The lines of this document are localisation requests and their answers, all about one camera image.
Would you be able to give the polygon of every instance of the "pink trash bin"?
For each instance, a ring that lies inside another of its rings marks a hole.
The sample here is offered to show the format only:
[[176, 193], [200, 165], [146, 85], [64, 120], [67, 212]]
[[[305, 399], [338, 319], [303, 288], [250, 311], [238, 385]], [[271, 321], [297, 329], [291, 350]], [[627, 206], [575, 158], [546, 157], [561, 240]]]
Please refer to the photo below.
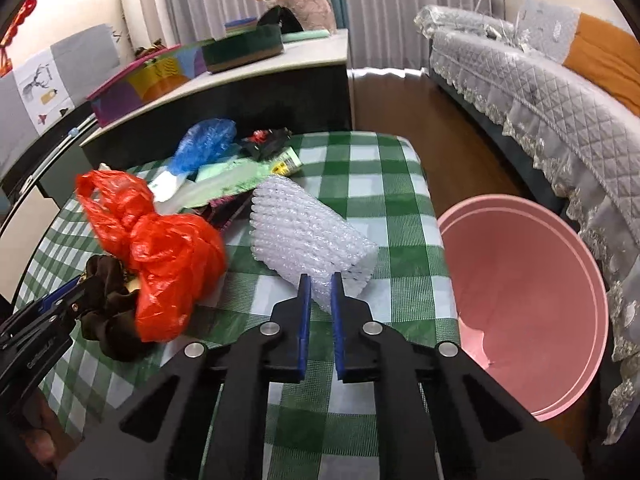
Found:
[[462, 348], [537, 420], [587, 389], [607, 341], [607, 298], [588, 248], [555, 214], [483, 195], [438, 220]]

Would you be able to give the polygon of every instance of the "red plastic bag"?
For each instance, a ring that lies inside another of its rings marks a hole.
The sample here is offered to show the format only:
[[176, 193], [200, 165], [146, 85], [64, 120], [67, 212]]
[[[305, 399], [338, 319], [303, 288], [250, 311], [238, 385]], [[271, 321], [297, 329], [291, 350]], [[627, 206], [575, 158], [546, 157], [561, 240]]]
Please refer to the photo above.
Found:
[[[95, 189], [98, 201], [91, 198]], [[146, 182], [123, 171], [78, 176], [76, 195], [102, 248], [139, 272], [140, 339], [175, 338], [187, 326], [193, 302], [226, 269], [218, 231], [196, 215], [160, 216]]]

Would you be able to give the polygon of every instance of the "metal screw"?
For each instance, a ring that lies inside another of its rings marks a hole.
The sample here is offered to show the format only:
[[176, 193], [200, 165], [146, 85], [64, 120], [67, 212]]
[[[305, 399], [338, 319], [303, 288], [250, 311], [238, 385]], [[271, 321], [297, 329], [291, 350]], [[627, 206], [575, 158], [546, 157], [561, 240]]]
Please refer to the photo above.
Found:
[[444, 357], [455, 357], [458, 355], [458, 347], [449, 341], [445, 341], [438, 346], [438, 352], [444, 355]]
[[365, 334], [378, 335], [382, 332], [382, 325], [380, 325], [380, 323], [378, 323], [377, 321], [367, 321], [362, 326], [362, 329], [364, 330]]
[[260, 332], [263, 335], [276, 335], [280, 331], [280, 325], [273, 321], [267, 321], [260, 327]]
[[191, 343], [184, 347], [184, 354], [187, 357], [200, 357], [204, 353], [204, 345], [202, 343]]

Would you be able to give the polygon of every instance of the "orange blanket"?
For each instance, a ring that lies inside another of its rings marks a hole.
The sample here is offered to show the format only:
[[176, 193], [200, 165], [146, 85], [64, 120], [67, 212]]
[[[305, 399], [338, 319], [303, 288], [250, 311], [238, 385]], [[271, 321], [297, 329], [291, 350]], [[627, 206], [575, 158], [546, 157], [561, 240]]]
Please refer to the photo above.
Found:
[[640, 116], [640, 44], [631, 34], [582, 13], [563, 65]]

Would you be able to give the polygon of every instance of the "brown floor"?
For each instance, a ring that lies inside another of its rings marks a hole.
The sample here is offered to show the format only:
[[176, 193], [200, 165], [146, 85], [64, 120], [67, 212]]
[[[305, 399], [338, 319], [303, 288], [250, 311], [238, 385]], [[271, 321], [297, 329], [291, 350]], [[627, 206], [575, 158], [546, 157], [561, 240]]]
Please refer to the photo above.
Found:
[[[466, 112], [427, 76], [356, 79], [353, 104], [354, 129], [402, 136], [411, 142], [427, 175], [437, 216], [480, 194], [529, 197]], [[569, 410], [545, 422], [581, 461], [586, 453], [589, 405], [587, 392]]]

